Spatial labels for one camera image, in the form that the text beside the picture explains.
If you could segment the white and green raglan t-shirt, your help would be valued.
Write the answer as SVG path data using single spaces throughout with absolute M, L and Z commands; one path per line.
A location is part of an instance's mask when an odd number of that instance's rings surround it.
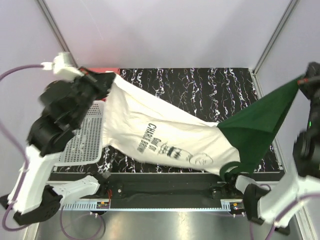
M 117 75 L 104 105 L 102 144 L 155 165 L 224 177 L 252 173 L 299 91 L 294 79 L 222 122 L 206 122 Z

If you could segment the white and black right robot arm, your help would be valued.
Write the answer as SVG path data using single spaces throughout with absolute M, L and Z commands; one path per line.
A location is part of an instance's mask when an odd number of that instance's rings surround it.
M 289 235 L 289 221 L 312 198 L 320 195 L 320 65 L 310 62 L 304 77 L 298 81 L 300 91 L 310 101 L 306 130 L 299 133 L 293 145 L 294 168 L 285 173 L 271 190 L 252 178 L 239 175 L 227 185 L 228 195 L 239 198 L 247 219 L 255 224 L 271 225 L 267 239 L 274 231 Z

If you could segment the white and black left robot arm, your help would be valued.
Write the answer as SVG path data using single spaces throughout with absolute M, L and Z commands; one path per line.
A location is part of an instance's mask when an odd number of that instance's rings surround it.
M 14 211 L 19 230 L 47 221 L 65 204 L 108 194 L 107 179 L 96 172 L 60 187 L 47 181 L 90 107 L 108 96 L 116 76 L 112 71 L 99 73 L 81 67 L 75 76 L 51 82 L 40 95 L 44 109 L 30 128 L 26 148 L 21 150 L 24 164 L 18 180 L 13 191 L 0 198 L 6 212 Z

